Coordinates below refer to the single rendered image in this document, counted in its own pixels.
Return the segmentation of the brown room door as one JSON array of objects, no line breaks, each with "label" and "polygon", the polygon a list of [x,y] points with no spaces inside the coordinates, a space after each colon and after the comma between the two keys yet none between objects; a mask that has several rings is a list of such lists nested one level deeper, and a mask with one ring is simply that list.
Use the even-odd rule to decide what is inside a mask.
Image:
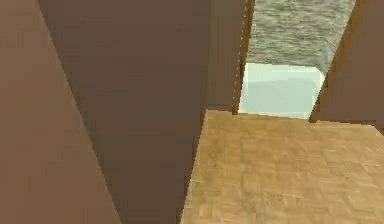
[{"label": "brown room door", "polygon": [[179,224],[206,112],[209,0],[38,0],[122,224]]}]

